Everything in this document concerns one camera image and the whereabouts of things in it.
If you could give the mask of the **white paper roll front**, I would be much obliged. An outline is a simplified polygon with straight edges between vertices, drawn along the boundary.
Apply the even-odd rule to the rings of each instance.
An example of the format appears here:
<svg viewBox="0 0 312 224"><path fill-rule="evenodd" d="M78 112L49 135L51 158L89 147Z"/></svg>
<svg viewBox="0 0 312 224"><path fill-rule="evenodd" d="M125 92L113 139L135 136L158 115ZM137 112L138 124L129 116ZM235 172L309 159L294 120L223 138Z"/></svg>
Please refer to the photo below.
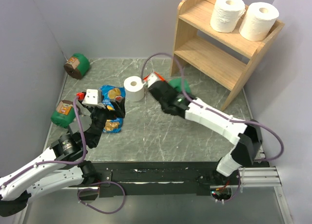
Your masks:
<svg viewBox="0 0 312 224"><path fill-rule="evenodd" d="M244 13L243 0L216 0L210 26L217 32L231 33Z"/></svg>

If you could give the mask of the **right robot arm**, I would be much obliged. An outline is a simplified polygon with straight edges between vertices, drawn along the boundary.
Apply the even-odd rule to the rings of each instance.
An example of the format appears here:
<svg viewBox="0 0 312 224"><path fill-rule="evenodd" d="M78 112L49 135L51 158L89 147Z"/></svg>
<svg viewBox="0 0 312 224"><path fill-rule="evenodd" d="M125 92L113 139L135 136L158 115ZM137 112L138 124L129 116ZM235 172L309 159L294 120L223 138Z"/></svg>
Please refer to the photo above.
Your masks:
<svg viewBox="0 0 312 224"><path fill-rule="evenodd" d="M233 148L223 156L213 172L213 179L224 184L240 167L252 166L262 144L262 134L256 121L235 123L239 119L206 105L200 98L178 92L166 81L148 81L147 90L160 103L164 113L199 123L226 138Z"/></svg>

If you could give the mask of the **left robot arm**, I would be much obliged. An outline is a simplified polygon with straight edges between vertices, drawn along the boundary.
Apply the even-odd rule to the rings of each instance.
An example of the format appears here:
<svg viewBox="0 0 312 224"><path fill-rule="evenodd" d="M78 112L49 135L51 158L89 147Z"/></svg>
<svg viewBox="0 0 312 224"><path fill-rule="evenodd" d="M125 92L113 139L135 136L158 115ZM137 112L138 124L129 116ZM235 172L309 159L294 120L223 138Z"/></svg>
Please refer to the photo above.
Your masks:
<svg viewBox="0 0 312 224"><path fill-rule="evenodd" d="M85 160L87 149L100 140L108 110L88 107L90 115L78 115L68 132L40 156L0 179L0 215L12 216L43 195L64 187L91 186L98 178L95 167Z"/></svg>

